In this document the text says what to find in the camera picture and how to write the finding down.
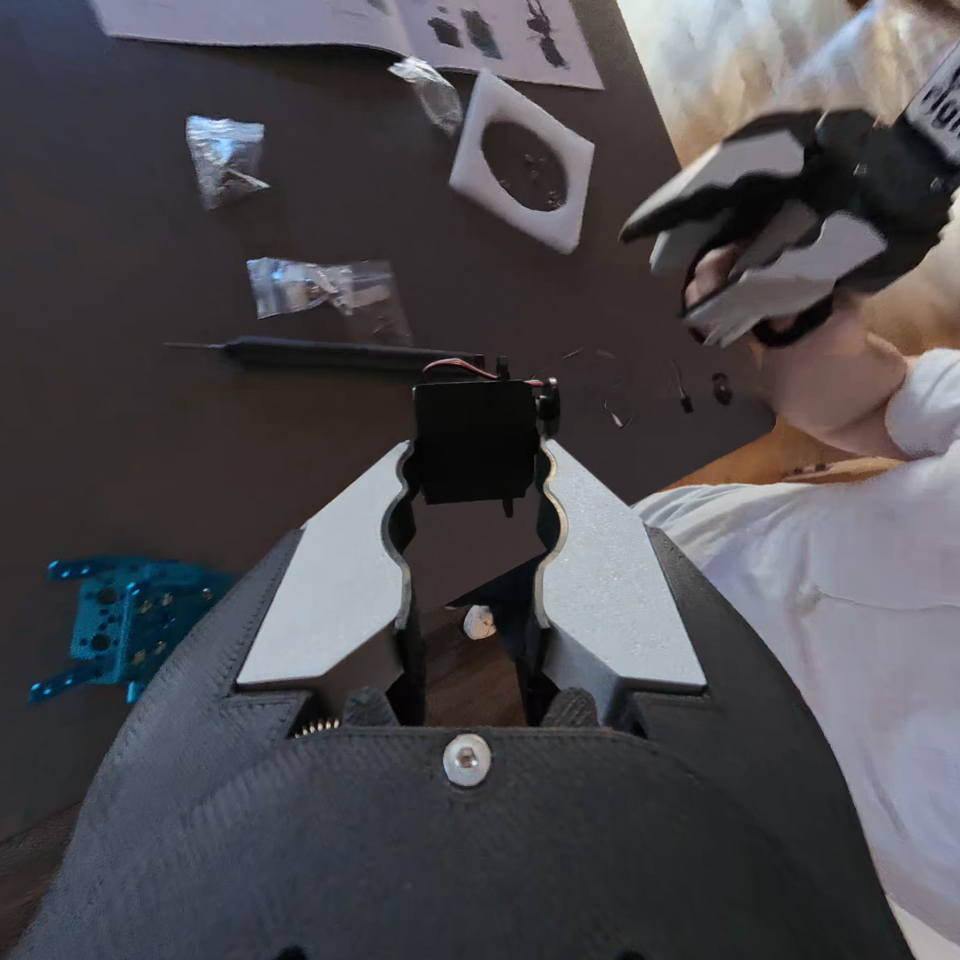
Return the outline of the blue metal bracket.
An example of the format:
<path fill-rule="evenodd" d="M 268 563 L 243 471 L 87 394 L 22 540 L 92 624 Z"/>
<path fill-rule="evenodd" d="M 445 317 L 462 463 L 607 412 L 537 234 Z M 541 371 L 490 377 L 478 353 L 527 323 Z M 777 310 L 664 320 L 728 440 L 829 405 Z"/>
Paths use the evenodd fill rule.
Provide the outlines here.
<path fill-rule="evenodd" d="M 122 687 L 133 705 L 199 621 L 236 583 L 180 560 L 97 555 L 58 559 L 47 579 L 77 581 L 69 669 L 30 687 L 30 704 L 90 686 Z"/>

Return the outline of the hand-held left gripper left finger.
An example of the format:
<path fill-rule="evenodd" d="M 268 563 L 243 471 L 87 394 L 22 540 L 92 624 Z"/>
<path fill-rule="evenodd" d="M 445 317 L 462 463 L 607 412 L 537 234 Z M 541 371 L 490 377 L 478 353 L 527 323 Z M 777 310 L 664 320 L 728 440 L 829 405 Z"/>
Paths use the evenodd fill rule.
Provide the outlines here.
<path fill-rule="evenodd" d="M 389 522 L 409 504 L 412 451 L 411 441 L 397 444 L 301 526 L 239 689 L 386 693 L 402 678 L 412 578 Z"/>

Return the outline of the white printed instruction manual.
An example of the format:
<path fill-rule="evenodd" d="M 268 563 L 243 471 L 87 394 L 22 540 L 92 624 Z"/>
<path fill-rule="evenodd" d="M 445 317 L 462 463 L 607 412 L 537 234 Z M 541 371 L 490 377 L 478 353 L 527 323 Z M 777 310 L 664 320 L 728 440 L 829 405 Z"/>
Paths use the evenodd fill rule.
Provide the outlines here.
<path fill-rule="evenodd" d="M 359 47 L 438 70 L 603 90 L 568 1 L 94 1 L 125 40 L 218 47 Z"/>

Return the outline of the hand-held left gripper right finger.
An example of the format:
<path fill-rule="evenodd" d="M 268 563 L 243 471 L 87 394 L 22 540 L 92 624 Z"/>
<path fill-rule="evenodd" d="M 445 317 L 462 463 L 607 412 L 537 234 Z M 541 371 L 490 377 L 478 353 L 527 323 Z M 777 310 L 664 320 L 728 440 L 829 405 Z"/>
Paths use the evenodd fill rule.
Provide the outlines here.
<path fill-rule="evenodd" d="M 548 638 L 542 673 L 559 690 L 699 694 L 707 682 L 641 517 L 557 440 L 542 443 L 555 545 L 534 576 Z"/>

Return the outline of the flat clear parts bag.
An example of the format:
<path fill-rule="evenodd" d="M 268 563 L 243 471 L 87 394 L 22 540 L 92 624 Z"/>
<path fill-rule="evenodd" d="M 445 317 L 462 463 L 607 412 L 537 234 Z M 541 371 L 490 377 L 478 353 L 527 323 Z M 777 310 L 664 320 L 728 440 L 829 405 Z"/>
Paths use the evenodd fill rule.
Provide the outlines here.
<path fill-rule="evenodd" d="M 414 347 L 390 262 L 365 260 L 338 266 L 329 304 L 339 317 L 343 342 Z"/>

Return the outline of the black screwdriver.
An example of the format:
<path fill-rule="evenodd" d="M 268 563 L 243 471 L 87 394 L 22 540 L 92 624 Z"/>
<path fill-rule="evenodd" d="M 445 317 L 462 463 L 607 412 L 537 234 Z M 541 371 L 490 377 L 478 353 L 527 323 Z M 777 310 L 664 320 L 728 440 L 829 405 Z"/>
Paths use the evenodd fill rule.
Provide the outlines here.
<path fill-rule="evenodd" d="M 430 364 L 462 362 L 483 368 L 484 354 L 390 343 L 320 342 L 243 336 L 228 342 L 165 342 L 168 350 L 221 354 L 246 368 L 344 369 L 418 375 Z"/>

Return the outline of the crumpled clear parts bag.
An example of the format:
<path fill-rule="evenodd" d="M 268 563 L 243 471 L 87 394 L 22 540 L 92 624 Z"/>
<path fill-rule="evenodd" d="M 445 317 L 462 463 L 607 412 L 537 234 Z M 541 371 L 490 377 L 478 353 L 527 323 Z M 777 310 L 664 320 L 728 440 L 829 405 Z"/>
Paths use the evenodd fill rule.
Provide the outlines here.
<path fill-rule="evenodd" d="M 319 306 L 331 306 L 344 316 L 354 313 L 354 271 L 350 266 L 261 257 L 246 260 L 246 272 L 258 319 Z"/>

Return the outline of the white square foam frame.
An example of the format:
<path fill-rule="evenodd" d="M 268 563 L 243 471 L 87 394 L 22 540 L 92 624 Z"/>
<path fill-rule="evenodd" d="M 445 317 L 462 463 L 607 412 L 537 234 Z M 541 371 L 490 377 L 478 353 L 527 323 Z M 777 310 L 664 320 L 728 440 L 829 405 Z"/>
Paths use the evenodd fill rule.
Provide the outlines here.
<path fill-rule="evenodd" d="M 564 203 L 550 210 L 535 210 L 518 202 L 499 184 L 482 150 L 486 128 L 499 122 L 522 127 L 558 157 L 567 184 Z M 594 150 L 591 141 L 483 70 L 474 83 L 448 183 L 478 207 L 567 256 L 580 243 Z"/>

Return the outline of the dark brown desk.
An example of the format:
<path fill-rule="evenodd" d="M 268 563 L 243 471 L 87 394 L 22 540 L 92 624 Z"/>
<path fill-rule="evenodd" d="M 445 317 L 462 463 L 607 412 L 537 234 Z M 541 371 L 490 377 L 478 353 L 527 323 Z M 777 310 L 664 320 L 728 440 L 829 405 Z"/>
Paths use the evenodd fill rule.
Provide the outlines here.
<path fill-rule="evenodd" d="M 2 2 L 2 838 L 76 804 L 126 715 L 109 687 L 27 703 L 68 662 L 50 561 L 242 574 L 411 434 L 405 383 L 164 347 L 267 329 L 247 259 L 389 260 L 414 342 L 557 377 L 560 442 L 627 502 L 765 428 L 743 350 L 697 348 L 650 245 L 618 243 L 677 162 L 617 4 L 576 10 L 605 89 L 522 87 L 595 145 L 564 256 L 450 190 L 453 144 L 382 56 L 124 42 L 86 2 Z M 191 115 L 264 124 L 270 189 L 206 210 Z"/>

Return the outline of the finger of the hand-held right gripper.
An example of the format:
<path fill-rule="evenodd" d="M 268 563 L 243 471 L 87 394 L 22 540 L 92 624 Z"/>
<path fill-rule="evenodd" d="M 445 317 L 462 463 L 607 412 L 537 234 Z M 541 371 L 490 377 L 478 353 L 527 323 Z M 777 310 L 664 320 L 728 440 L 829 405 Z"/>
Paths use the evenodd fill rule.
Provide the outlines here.
<path fill-rule="evenodd" d="M 848 211 L 820 215 L 801 200 L 649 201 L 659 237 L 651 268 L 695 273 L 706 254 L 745 246 L 720 286 L 684 306 L 683 325 L 706 346 L 726 347 L 782 316 L 829 301 L 848 275 L 886 253 L 887 236 Z"/>
<path fill-rule="evenodd" d="M 755 200 L 786 195 L 803 174 L 815 122 L 752 122 L 704 152 L 630 214 L 619 238 L 631 243 Z"/>

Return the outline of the clear bag of screws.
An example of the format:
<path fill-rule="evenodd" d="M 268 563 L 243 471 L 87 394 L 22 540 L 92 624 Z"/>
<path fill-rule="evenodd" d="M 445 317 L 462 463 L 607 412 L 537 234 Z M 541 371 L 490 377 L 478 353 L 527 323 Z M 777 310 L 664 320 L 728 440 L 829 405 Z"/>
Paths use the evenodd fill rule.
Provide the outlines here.
<path fill-rule="evenodd" d="M 207 211 L 270 189 L 260 175 L 266 128 L 231 118 L 187 117 L 185 139 Z"/>

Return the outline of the tiny crumpled clear bag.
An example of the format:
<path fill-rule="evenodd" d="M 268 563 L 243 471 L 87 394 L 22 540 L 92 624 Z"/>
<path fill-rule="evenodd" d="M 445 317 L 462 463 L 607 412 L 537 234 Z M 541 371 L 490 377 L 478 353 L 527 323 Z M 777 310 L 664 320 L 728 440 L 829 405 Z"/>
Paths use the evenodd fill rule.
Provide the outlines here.
<path fill-rule="evenodd" d="M 456 138 L 464 123 L 464 108 L 454 85 L 425 60 L 407 56 L 392 63 L 390 75 L 409 85 L 430 123 L 448 138 Z"/>

